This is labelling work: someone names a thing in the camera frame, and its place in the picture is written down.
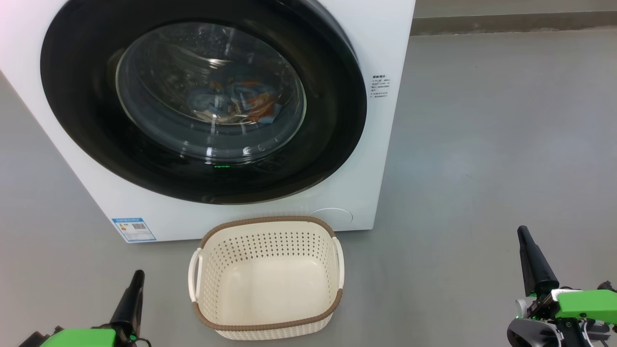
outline round button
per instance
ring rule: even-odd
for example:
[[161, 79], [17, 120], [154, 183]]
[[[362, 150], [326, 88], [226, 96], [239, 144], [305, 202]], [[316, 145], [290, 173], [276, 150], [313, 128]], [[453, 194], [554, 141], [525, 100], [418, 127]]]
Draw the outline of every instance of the round button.
[[351, 212], [334, 207], [313, 211], [310, 216], [323, 220], [334, 230], [345, 229], [354, 219]]

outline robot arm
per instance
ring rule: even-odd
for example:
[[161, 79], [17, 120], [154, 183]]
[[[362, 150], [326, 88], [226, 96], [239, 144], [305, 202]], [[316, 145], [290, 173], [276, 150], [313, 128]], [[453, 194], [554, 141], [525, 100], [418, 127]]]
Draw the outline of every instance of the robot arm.
[[605, 282], [598, 290], [559, 288], [540, 247], [524, 225], [518, 228], [524, 299], [516, 300], [518, 316], [508, 326], [512, 347], [590, 347], [617, 332], [617, 293]]
[[63, 329], [54, 334], [35, 332], [19, 347], [131, 347], [139, 337], [141, 306], [143, 305], [144, 272], [137, 270], [109, 323], [90, 329]]

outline laundry basket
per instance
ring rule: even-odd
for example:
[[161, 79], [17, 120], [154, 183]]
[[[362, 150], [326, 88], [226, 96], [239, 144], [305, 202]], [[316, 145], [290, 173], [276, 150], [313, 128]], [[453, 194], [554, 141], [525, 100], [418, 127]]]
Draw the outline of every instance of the laundry basket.
[[344, 278], [330, 226], [313, 217], [271, 217], [208, 232], [191, 258], [188, 286], [206, 326], [232, 340], [271, 340], [325, 327]]

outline blue label sticker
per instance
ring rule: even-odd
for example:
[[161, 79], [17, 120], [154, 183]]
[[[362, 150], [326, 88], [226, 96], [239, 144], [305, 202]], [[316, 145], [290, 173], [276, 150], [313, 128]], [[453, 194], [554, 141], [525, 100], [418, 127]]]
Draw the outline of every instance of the blue label sticker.
[[156, 237], [141, 218], [116, 218], [112, 219], [112, 222], [127, 242], [156, 241]]

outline white washing machine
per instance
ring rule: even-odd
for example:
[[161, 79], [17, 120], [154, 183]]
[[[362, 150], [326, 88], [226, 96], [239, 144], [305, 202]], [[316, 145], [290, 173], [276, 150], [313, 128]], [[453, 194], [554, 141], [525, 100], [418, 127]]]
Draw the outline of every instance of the white washing machine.
[[0, 70], [127, 242], [371, 229], [413, 5], [4, 0]]

